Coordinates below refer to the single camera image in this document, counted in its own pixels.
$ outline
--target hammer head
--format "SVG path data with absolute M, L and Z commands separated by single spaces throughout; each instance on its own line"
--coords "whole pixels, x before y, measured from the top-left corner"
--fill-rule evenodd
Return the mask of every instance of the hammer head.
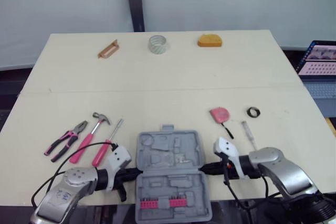
M 103 115 L 103 114 L 99 114 L 99 113 L 95 112 L 95 113 L 93 113 L 92 116 L 94 118 L 98 118 L 98 120 L 101 121 L 101 122 L 106 121 L 109 125 L 111 125 L 110 121 L 108 120 L 108 118 L 105 115 Z

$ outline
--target copper bracket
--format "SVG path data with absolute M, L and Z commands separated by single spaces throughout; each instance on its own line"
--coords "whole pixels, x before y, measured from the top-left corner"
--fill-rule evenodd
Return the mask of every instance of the copper bracket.
M 98 58 L 109 58 L 115 51 L 119 49 L 117 40 L 108 45 L 102 52 L 98 54 Z

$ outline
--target laptop keyboard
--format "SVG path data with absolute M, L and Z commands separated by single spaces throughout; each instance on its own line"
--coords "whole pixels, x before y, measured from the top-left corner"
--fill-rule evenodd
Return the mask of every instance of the laptop keyboard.
M 304 84 L 314 99 L 336 99 L 336 82 L 305 82 Z

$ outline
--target laptop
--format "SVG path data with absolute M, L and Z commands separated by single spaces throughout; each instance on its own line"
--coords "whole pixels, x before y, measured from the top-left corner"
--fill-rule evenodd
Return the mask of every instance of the laptop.
M 296 72 L 323 116 L 336 117 L 336 41 L 312 41 Z

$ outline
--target black rubber ring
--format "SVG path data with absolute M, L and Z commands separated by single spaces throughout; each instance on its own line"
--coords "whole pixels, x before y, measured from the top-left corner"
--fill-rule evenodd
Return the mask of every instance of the black rubber ring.
M 260 116 L 260 110 L 259 110 L 258 108 L 256 108 L 256 107 L 249 107 L 248 110 L 247 110 L 246 112 L 247 112 L 247 114 L 248 114 L 250 117 L 252 117 L 252 118 L 257 118 L 258 116 Z

